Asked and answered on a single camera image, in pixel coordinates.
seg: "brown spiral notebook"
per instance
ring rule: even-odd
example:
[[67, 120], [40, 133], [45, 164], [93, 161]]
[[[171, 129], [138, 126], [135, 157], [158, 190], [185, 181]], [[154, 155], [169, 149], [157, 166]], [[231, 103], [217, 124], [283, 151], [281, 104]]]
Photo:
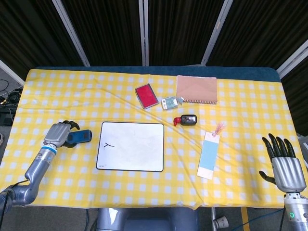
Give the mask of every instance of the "brown spiral notebook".
[[188, 103], [217, 104], [217, 79], [177, 76], [177, 97]]

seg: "white whiteboard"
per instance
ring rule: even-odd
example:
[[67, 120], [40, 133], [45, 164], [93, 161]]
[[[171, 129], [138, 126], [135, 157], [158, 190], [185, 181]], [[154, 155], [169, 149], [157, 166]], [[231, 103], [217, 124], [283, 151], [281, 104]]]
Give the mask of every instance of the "white whiteboard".
[[96, 167], [162, 171], [164, 125], [103, 122]]

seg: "robotic hand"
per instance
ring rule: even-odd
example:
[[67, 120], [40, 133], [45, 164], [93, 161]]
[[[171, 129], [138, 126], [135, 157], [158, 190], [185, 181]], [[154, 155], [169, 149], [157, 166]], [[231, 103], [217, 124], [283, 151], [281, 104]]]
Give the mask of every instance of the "robotic hand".
[[50, 162], [57, 153], [57, 148], [72, 148], [76, 144], [66, 142], [67, 136], [71, 129], [79, 125], [74, 121], [63, 121], [62, 123], [53, 124], [47, 132], [44, 139], [44, 146], [40, 149], [32, 164], [25, 173], [25, 178], [29, 181], [28, 185], [11, 185], [0, 193], [0, 213], [7, 212], [13, 205], [28, 205], [32, 203], [39, 189], [39, 184], [45, 175]]
[[259, 171], [261, 177], [273, 184], [285, 194], [284, 205], [292, 230], [308, 230], [308, 199], [300, 195], [306, 188], [304, 174], [299, 160], [296, 158], [292, 144], [269, 134], [271, 143], [262, 138], [272, 163], [274, 178]]

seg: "yellow checkered tablecloth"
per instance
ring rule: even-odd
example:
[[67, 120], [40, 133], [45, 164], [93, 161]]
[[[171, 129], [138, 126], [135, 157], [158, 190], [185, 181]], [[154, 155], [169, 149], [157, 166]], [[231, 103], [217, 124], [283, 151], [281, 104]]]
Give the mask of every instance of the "yellow checkered tablecloth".
[[[142, 109], [134, 89], [146, 83], [160, 99], [176, 95], [174, 76], [31, 70], [0, 166], [1, 188], [24, 179], [53, 123], [74, 120], [92, 131], [92, 141], [58, 149], [34, 205], [283, 206], [283, 193], [258, 174], [273, 175], [261, 139], [269, 132], [288, 138], [305, 166], [281, 83], [219, 79], [217, 105], [184, 103], [168, 111]], [[182, 114], [196, 114], [197, 125], [174, 127]], [[103, 121], [163, 123], [163, 172], [97, 170]], [[214, 177], [205, 180], [196, 175], [202, 142], [219, 122], [226, 128]]]

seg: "spiral binding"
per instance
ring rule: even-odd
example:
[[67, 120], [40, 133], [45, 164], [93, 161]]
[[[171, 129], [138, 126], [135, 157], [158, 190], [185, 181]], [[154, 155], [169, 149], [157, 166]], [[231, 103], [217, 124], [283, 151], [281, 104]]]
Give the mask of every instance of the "spiral binding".
[[216, 101], [206, 101], [206, 100], [184, 100], [185, 103], [205, 103], [205, 104], [217, 104]]

